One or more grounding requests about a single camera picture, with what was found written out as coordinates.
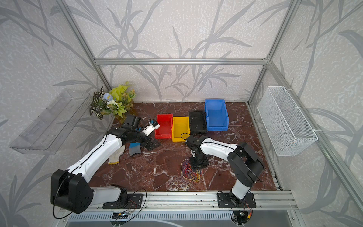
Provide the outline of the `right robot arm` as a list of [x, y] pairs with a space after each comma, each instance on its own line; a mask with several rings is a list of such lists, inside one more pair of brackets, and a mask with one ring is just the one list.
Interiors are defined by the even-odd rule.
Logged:
[[208, 155], [229, 162], [237, 180], [228, 194], [220, 195], [219, 200], [224, 202], [220, 206], [221, 208], [256, 207], [250, 189], [260, 179], [259, 176], [264, 171], [264, 165], [249, 144], [245, 142], [227, 144], [207, 136], [196, 138], [192, 135], [186, 139], [185, 143], [192, 152], [189, 160], [194, 171], [208, 166]]

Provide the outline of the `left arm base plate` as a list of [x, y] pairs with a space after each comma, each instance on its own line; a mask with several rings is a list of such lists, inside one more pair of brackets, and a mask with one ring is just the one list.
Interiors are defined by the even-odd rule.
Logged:
[[143, 194], [127, 194], [121, 200], [114, 202], [107, 202], [103, 204], [104, 210], [112, 209], [140, 209], [143, 202]]

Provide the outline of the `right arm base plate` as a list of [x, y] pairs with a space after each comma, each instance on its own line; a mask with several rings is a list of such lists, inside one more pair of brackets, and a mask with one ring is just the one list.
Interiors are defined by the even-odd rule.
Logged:
[[243, 199], [238, 199], [231, 192], [223, 193], [217, 192], [217, 201], [219, 208], [250, 208], [254, 209], [257, 207], [254, 194], [248, 191]]

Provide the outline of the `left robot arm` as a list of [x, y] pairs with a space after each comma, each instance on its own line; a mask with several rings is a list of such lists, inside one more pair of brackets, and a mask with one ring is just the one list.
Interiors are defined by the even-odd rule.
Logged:
[[119, 202], [127, 204], [127, 191], [120, 186], [91, 187], [89, 182], [101, 165], [110, 160], [118, 162], [125, 144], [138, 142], [141, 147], [153, 150], [161, 144], [150, 137], [158, 123], [149, 124], [144, 130], [112, 128], [106, 136], [82, 159], [66, 170], [58, 169], [51, 177], [51, 204], [80, 214], [89, 206]]

